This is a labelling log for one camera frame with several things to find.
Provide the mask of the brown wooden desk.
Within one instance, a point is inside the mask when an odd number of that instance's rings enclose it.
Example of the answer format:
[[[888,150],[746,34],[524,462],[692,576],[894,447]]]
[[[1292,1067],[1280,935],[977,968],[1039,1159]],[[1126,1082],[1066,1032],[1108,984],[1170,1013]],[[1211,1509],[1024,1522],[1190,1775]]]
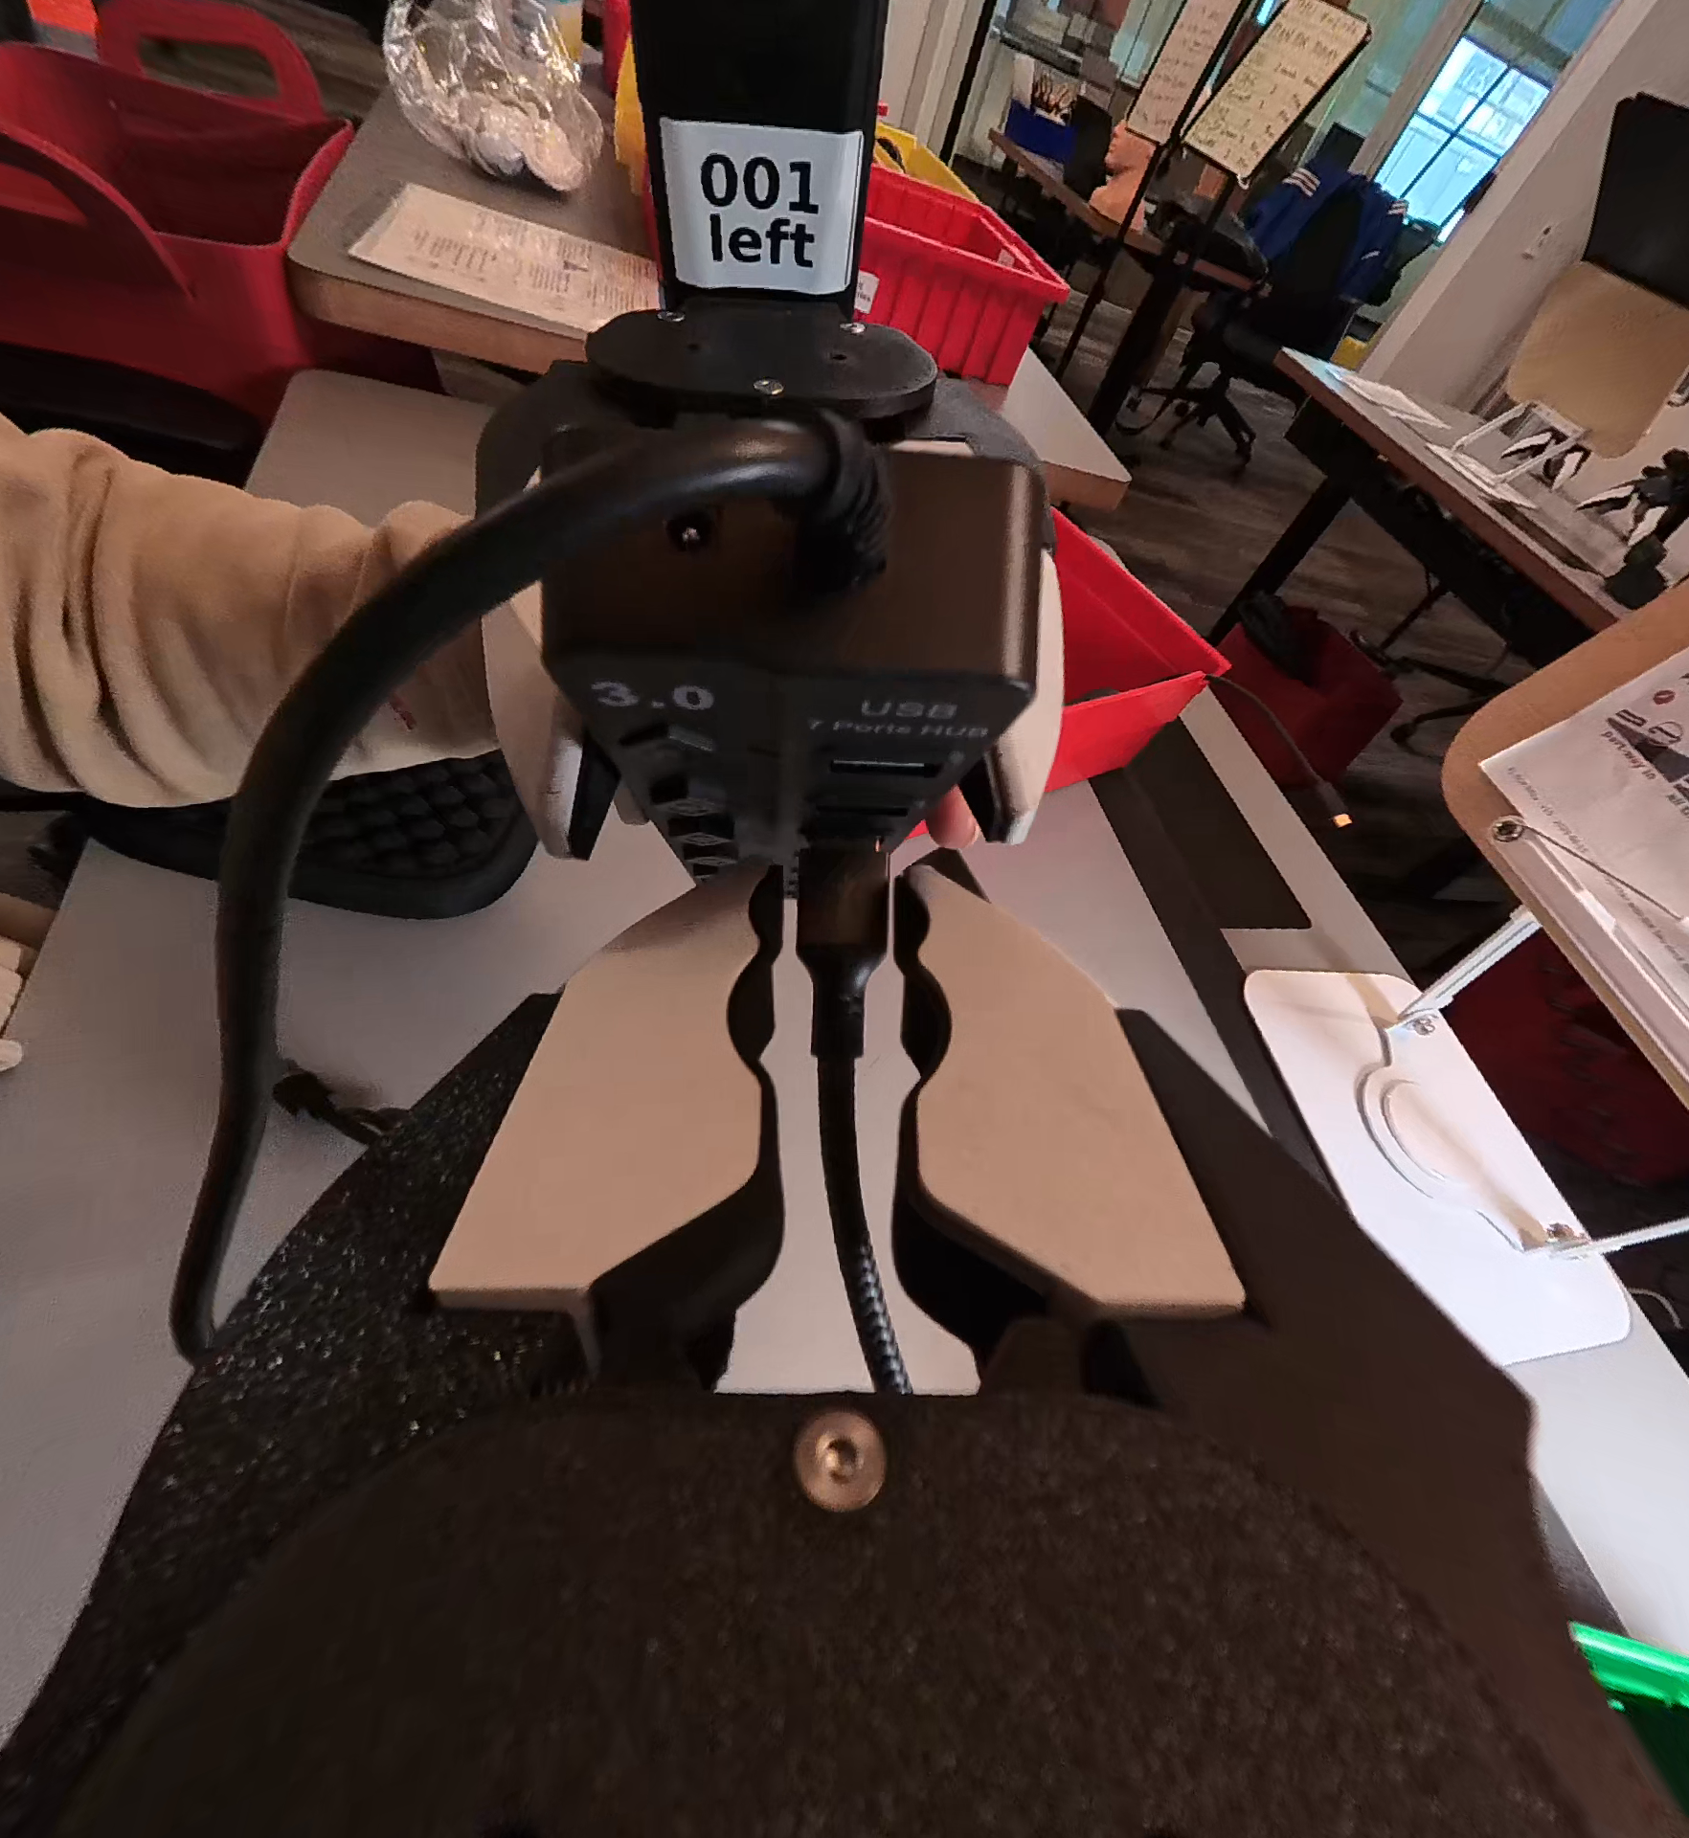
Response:
[[[1512,638],[1574,646],[1626,617],[1606,588],[1624,545],[1539,472],[1514,482],[1510,499],[1460,472],[1446,449],[1473,426],[1464,412],[1435,404],[1442,428],[1427,430],[1365,397],[1352,372],[1325,358],[1288,350],[1276,370],[1302,395],[1288,443],[1321,482],[1232,611],[1284,588],[1340,513],[1356,507],[1468,611],[1506,619]]]

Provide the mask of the black robot figurine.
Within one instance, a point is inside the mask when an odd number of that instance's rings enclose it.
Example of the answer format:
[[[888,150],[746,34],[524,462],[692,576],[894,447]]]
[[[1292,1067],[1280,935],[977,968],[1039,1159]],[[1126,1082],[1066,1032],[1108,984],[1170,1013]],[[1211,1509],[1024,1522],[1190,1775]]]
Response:
[[[1668,545],[1689,522],[1689,453],[1668,449],[1659,466],[1583,499],[1578,509],[1626,541],[1622,565],[1606,576],[1608,599],[1626,611],[1643,609],[1666,590]]]

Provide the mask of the person's left forearm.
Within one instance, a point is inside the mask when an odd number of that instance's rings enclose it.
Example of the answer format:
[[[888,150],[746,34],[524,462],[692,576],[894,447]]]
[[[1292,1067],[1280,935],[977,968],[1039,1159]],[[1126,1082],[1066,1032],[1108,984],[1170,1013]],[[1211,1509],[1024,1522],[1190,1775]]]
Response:
[[[365,526],[0,414],[0,781],[120,808],[230,800],[354,611],[462,524],[410,503]]]

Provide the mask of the red crate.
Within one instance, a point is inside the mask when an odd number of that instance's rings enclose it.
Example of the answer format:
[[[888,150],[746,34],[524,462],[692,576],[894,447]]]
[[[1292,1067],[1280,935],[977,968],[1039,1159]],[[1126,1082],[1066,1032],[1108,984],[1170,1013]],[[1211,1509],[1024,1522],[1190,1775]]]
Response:
[[[1288,792],[1338,787],[1402,713],[1396,682],[1317,611],[1257,596],[1230,632],[1215,688],[1246,744]]]

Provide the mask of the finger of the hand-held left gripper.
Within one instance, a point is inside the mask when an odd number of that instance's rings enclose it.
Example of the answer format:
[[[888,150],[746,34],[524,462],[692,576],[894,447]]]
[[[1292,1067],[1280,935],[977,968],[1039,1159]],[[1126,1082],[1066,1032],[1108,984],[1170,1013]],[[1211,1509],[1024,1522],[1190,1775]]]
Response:
[[[977,769],[977,825],[985,841],[1020,845],[1047,794],[1066,706],[1066,628],[1056,559],[1041,555],[1039,665],[1029,708]]]
[[[518,597],[518,634],[518,787],[543,850],[558,862],[589,862],[616,792],[582,713],[547,663],[541,586]]]

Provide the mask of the blue jacket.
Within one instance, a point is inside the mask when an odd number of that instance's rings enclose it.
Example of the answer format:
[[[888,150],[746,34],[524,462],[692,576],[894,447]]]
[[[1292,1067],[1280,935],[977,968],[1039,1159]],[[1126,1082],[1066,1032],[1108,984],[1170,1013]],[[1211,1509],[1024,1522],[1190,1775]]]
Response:
[[[1273,292],[1373,308],[1398,281],[1408,209],[1375,179],[1317,155],[1251,206],[1244,225]]]

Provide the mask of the ribbed red plastic bin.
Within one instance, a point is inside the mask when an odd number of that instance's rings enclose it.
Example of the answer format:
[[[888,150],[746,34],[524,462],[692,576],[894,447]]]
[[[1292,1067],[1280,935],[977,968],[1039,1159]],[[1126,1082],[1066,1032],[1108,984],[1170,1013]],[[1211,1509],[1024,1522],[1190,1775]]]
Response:
[[[1068,283],[977,200],[875,167],[856,318],[908,335],[950,377],[1006,391]]]

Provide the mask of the wooden document stand white base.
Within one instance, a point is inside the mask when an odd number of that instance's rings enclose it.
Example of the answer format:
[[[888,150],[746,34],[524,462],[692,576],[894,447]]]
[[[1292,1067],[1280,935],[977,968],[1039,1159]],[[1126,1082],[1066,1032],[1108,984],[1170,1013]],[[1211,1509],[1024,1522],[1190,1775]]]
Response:
[[[1689,1113],[1689,1015],[1647,959],[1510,810],[1483,765],[1689,648],[1689,578],[1523,681],[1456,736],[1446,806],[1518,897],[1498,931],[1429,989],[1400,978],[1259,972],[1257,1030],[1348,1210],[1498,1368],[1610,1347],[1628,1308],[1583,1269],[1689,1237],[1689,1215],[1593,1238],[1539,1173],[1446,1015],[1545,935]]]

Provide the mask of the printed paper sheet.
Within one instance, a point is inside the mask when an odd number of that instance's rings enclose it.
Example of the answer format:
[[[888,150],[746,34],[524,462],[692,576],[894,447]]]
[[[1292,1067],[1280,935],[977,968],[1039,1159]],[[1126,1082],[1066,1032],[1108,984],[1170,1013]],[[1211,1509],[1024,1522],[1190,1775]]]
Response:
[[[396,192],[350,258],[568,335],[661,308],[649,258],[419,184]]]

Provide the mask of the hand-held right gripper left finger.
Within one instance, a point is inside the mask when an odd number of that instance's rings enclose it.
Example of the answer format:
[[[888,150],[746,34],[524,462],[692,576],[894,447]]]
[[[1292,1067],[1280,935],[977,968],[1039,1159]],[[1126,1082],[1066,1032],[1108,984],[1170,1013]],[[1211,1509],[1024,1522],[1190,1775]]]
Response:
[[[713,879],[566,984],[429,1275],[458,1312],[566,1316],[593,1368],[705,1350],[784,1237],[761,1059],[778,879]]]

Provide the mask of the wooden document stand black sheet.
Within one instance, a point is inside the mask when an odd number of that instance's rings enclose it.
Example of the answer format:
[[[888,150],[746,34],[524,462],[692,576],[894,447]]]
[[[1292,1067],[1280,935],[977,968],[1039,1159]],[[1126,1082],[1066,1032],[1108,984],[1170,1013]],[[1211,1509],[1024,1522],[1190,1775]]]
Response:
[[[1688,374],[1689,109],[1639,96],[1614,109],[1585,252],[1516,352],[1506,412],[1433,458],[1516,503],[1531,472],[1637,449]]]

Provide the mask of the clear bag of silver parts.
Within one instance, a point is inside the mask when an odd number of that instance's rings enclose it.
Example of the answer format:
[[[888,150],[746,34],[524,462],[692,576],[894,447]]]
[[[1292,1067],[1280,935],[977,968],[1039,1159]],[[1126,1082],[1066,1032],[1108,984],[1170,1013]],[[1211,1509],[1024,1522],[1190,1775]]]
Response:
[[[580,194],[605,148],[578,5],[390,3],[381,53],[406,123],[475,173]]]

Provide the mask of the whiteboard on easel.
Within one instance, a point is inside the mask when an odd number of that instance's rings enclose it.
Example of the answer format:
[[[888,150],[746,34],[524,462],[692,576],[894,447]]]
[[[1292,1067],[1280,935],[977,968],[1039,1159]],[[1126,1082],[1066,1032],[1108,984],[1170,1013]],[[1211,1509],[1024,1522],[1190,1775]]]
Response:
[[[1240,3],[1184,3],[1126,117],[1130,132],[1166,144],[1195,107],[1242,14]]]
[[[1371,26],[1357,12],[1327,3],[1286,3],[1184,130],[1182,150],[1238,184],[1251,184],[1369,40]]]

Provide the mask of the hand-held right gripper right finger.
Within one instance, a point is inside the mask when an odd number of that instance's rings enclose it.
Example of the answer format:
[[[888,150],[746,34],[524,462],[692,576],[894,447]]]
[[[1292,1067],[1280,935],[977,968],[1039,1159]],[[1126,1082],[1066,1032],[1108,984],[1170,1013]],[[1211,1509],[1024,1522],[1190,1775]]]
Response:
[[[1226,1321],[1247,1294],[1126,1030],[1070,957],[944,862],[896,887],[892,1248],[904,1293],[995,1362],[1022,1321]]]

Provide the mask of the black office chair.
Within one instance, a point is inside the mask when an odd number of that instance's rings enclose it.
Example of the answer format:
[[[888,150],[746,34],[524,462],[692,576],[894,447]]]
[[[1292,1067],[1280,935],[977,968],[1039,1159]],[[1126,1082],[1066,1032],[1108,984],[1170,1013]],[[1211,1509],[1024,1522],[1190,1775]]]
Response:
[[[1408,217],[1396,285],[1435,238],[1437,231],[1429,219]],[[1178,433],[1217,424],[1234,449],[1236,472],[1246,474],[1257,437],[1236,406],[1232,387],[1249,383],[1259,393],[1300,404],[1303,391],[1280,370],[1280,358],[1288,352],[1321,360],[1336,356],[1357,318],[1373,308],[1273,292],[1269,271],[1257,289],[1211,302],[1193,323],[1176,385],[1155,391],[1163,408],[1178,410],[1176,430],[1168,431],[1159,447],[1172,449]]]

